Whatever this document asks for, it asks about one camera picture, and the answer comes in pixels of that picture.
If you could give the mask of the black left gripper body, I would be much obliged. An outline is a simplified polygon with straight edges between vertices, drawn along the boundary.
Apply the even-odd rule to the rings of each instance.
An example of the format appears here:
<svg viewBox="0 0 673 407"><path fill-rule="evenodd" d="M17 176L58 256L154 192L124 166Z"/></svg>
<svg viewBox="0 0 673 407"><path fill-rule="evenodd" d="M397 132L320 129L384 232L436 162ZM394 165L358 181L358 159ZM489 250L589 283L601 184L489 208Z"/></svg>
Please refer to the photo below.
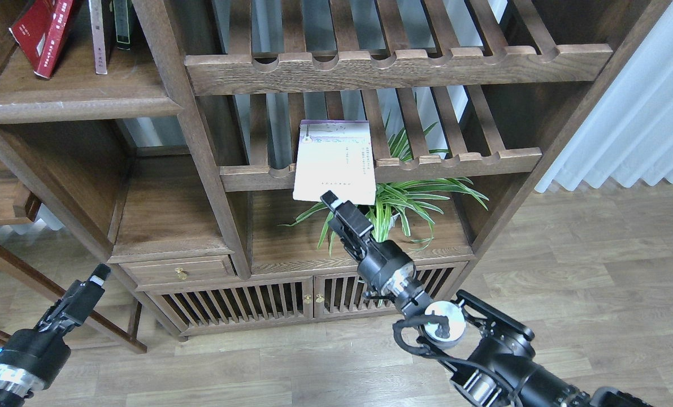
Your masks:
<svg viewBox="0 0 673 407"><path fill-rule="evenodd" d="M16 331L0 347L0 389L29 393L49 389L72 351L63 338L75 329L68 319L39 322Z"/></svg>

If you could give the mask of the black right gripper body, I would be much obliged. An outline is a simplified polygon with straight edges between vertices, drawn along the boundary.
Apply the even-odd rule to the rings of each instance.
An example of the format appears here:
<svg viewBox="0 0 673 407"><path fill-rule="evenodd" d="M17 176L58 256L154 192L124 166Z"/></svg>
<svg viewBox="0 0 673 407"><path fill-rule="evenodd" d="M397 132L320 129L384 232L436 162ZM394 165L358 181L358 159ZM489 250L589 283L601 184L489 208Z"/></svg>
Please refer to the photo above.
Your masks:
<svg viewBox="0 0 673 407"><path fill-rule="evenodd" d="M397 298L411 284L414 261L393 241L343 238L345 250L358 263L357 273L380 296Z"/></svg>

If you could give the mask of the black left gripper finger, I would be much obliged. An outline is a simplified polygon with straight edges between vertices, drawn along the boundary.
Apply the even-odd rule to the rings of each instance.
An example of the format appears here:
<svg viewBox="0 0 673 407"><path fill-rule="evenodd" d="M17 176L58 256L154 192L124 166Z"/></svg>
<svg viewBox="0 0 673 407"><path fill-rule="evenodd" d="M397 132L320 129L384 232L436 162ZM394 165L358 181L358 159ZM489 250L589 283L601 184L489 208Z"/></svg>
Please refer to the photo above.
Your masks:
<svg viewBox="0 0 673 407"><path fill-rule="evenodd" d="M49 309L49 331L72 331L90 316L104 294L111 268L100 263L86 281L75 280Z"/></svg>

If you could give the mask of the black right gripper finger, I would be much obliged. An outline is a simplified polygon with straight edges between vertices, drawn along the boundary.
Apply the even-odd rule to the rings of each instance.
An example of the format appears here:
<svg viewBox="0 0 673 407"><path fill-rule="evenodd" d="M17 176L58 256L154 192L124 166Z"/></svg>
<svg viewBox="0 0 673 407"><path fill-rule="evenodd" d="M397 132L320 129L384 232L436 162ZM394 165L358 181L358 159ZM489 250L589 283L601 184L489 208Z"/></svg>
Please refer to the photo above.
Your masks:
<svg viewBox="0 0 673 407"><path fill-rule="evenodd" d="M362 213L334 212L328 222L352 258L362 258Z"/></svg>
<svg viewBox="0 0 673 407"><path fill-rule="evenodd" d="M368 243L373 241L374 225L349 200L341 200L332 191L320 196L320 200L331 212L327 224L345 243Z"/></svg>

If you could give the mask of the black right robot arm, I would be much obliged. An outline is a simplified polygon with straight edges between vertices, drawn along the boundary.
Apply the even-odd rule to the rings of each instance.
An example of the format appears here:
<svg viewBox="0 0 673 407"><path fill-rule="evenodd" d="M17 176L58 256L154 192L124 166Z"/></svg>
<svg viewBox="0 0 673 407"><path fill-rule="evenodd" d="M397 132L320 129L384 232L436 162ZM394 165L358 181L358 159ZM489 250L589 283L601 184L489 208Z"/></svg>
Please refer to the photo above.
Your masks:
<svg viewBox="0 0 673 407"><path fill-rule="evenodd" d="M415 276L414 261L395 242L378 242L373 224L351 201L328 191L321 201L328 224L357 261L363 296L395 304L403 319L393 337L406 352L435 359L473 406L644 406L615 387L581 391L537 364L533 331L460 289L453 301L436 301Z"/></svg>

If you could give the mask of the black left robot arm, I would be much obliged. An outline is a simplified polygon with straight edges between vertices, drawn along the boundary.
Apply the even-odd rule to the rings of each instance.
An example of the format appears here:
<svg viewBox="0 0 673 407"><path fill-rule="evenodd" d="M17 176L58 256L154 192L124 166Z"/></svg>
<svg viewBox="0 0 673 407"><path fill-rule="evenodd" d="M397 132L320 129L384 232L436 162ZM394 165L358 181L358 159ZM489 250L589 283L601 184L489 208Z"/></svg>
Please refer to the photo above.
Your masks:
<svg viewBox="0 0 673 407"><path fill-rule="evenodd" d="M91 315L109 275L101 263L87 280L73 281L32 329L14 332L0 347L0 406L22 406L49 389L72 353L63 338Z"/></svg>

